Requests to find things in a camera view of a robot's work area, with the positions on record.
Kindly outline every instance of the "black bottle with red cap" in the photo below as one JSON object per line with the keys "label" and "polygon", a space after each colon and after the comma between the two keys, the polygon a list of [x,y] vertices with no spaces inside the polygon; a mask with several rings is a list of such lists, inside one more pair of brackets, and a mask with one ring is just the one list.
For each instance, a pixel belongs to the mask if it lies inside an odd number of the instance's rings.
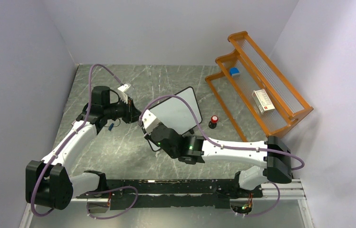
{"label": "black bottle with red cap", "polygon": [[212,116],[212,118],[209,122],[209,127],[211,129],[214,129],[217,126],[217,122],[218,122],[218,117],[216,115]]}

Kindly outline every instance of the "wooden rack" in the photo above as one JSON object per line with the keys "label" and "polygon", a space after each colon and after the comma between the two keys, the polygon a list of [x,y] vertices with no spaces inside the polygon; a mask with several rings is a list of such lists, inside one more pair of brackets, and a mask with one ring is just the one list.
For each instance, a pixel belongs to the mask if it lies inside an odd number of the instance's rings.
{"label": "wooden rack", "polygon": [[[214,88],[212,80],[226,77],[265,135],[283,137],[307,116],[313,107],[305,101],[246,31],[231,34],[228,41],[232,43],[235,50],[216,59],[221,72],[207,76],[205,79],[207,84],[244,142],[247,141],[244,133]],[[239,76],[230,75],[229,71],[232,67],[239,69]],[[274,111],[264,114],[259,112],[251,97],[252,92],[259,89],[266,90],[276,108]]]}

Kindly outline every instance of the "marble table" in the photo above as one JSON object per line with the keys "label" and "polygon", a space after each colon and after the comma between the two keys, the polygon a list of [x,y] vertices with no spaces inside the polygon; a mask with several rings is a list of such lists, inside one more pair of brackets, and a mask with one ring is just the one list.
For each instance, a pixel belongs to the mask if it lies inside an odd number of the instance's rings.
{"label": "marble table", "polygon": [[[88,100],[88,71],[91,65],[80,65],[66,103],[63,118],[55,141],[57,145],[71,129],[71,124],[81,113]],[[217,99],[204,78],[217,73],[217,66],[150,66],[150,65],[107,65],[123,83],[135,88],[135,106],[142,110],[151,100],[161,95],[175,94],[192,86],[202,113],[202,128],[215,139],[241,141]],[[94,70],[92,85],[117,89],[118,83],[101,67]],[[224,78],[213,80],[214,85],[234,118],[238,120],[249,141],[265,140],[257,124],[231,84]],[[219,117],[215,129],[208,128],[212,115]],[[242,163],[215,161],[207,164],[187,165],[171,159],[162,150],[153,152],[143,138],[143,132],[136,123],[126,124],[108,131],[102,129],[99,135],[77,157],[71,176],[85,170],[102,171],[108,179],[210,179],[233,178],[237,171],[250,166]]]}

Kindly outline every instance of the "white box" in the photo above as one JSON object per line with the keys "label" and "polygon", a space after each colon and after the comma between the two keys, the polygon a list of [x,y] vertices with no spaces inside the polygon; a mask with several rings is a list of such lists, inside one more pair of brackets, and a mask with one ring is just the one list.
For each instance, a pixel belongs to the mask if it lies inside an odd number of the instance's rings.
{"label": "white box", "polygon": [[264,89],[254,90],[252,97],[255,100],[261,114],[264,114],[265,112],[271,112],[275,109],[273,103],[271,102]]}

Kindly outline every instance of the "white wall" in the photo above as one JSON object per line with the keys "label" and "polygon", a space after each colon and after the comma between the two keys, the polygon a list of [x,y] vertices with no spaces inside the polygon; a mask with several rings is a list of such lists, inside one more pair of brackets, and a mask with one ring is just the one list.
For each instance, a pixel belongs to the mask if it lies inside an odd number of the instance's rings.
{"label": "white wall", "polygon": [[286,141],[316,227],[356,227],[356,0],[300,0],[272,59],[315,107]]}
{"label": "white wall", "polygon": [[18,227],[25,167],[53,145],[76,66],[39,0],[0,0],[0,228]]}
{"label": "white wall", "polygon": [[77,63],[214,65],[247,30],[270,53],[298,0],[45,0]]}

